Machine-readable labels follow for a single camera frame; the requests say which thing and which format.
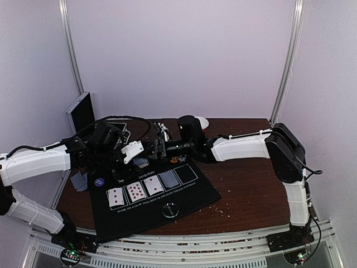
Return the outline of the purple small blind button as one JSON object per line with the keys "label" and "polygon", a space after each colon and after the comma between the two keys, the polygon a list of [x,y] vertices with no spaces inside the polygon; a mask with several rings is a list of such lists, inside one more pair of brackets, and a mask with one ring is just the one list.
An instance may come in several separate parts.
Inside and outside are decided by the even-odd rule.
{"label": "purple small blind button", "polygon": [[105,180],[103,178],[97,178],[94,180],[94,185],[96,187],[102,187],[105,184]]}

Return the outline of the two of diamonds card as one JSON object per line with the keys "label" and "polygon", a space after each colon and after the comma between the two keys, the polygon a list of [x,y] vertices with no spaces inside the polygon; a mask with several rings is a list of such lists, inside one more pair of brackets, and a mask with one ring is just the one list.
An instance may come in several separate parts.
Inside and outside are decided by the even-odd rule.
{"label": "two of diamonds card", "polygon": [[144,184],[150,197],[155,194],[164,192],[164,189],[157,175],[145,179]]}

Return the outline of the three of diamonds card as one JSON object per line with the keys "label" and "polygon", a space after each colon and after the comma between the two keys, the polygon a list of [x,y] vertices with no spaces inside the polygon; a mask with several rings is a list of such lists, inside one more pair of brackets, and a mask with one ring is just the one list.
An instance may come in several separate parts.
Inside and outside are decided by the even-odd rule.
{"label": "three of diamonds card", "polygon": [[122,188],[111,188],[107,190],[109,207],[124,205],[124,197]]}

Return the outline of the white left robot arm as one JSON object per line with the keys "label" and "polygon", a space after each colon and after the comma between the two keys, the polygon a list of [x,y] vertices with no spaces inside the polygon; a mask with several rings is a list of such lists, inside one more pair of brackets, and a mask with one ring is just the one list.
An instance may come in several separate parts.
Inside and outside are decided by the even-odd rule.
{"label": "white left robot arm", "polygon": [[122,169],[143,152],[139,141],[130,142],[122,148],[97,151],[78,138],[61,141],[50,146],[31,148],[22,146],[20,150],[1,154],[1,215],[39,226],[58,238],[68,248],[80,243],[80,235],[75,232],[71,221],[55,209],[50,209],[26,197],[14,185],[28,179],[44,177],[80,168],[103,166]]}

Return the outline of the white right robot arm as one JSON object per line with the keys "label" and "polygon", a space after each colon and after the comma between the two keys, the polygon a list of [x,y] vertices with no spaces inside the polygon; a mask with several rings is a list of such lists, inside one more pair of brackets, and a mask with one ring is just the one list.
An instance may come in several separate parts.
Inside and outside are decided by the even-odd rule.
{"label": "white right robot arm", "polygon": [[196,117],[183,116],[178,121],[178,140],[172,139],[163,123],[153,123],[153,127],[158,136],[153,151],[157,160],[188,156],[213,164],[234,159],[269,159],[286,190],[290,229],[268,236],[268,241],[274,246],[282,242],[294,247],[314,241],[310,227],[311,193],[306,175],[305,148],[283,123],[255,133],[207,138]]}

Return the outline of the blue patterned playing card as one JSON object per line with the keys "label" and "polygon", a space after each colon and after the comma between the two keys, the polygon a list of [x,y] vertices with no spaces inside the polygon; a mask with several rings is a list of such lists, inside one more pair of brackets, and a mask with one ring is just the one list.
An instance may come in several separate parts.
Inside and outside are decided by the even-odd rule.
{"label": "blue patterned playing card", "polygon": [[78,183],[78,186],[76,187],[77,192],[84,192],[88,188],[88,182],[86,180],[83,180],[82,182]]}
{"label": "blue patterned playing card", "polygon": [[72,184],[73,184],[73,187],[76,189],[76,187],[78,186],[78,183],[79,182],[82,182],[83,180],[86,180],[87,181],[87,174],[82,174],[80,171],[75,174],[74,176],[72,176],[70,178]]}

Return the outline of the nine of diamonds card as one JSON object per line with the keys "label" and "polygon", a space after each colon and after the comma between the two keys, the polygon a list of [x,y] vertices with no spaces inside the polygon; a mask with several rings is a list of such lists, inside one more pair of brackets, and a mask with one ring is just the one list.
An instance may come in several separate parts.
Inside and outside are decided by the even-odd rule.
{"label": "nine of diamonds card", "polygon": [[147,198],[142,184],[139,181],[127,185],[126,189],[132,203]]}

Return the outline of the black dealer button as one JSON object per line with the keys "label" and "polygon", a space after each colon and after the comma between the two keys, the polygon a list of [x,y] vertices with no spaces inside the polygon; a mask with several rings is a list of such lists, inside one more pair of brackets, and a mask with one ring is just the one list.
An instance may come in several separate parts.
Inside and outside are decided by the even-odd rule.
{"label": "black dealer button", "polygon": [[162,214],[166,218],[175,218],[179,213],[179,208],[174,203],[166,203],[162,207]]}

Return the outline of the grey playing card deck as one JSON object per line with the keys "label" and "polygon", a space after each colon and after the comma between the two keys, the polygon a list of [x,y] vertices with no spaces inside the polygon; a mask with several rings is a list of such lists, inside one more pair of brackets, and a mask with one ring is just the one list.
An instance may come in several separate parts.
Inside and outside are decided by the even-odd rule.
{"label": "grey playing card deck", "polygon": [[141,169],[149,165],[149,161],[145,158],[134,158],[133,163]]}

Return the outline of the orange big blind button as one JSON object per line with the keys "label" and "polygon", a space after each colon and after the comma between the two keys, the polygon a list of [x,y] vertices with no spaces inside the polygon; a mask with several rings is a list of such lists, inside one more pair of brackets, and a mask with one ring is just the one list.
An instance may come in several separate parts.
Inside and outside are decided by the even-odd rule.
{"label": "orange big blind button", "polygon": [[176,157],[173,157],[171,160],[170,160],[171,163],[177,163],[178,162],[178,159]]}

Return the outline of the poker chip pile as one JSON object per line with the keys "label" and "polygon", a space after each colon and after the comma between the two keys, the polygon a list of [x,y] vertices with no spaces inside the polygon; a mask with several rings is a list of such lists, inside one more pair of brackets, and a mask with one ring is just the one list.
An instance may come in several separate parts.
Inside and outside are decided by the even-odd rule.
{"label": "poker chip pile", "polygon": [[185,162],[186,161],[186,156],[180,156],[177,158],[179,162]]}
{"label": "poker chip pile", "polygon": [[112,177],[119,184],[124,183],[126,180],[125,173],[116,169],[112,169]]}

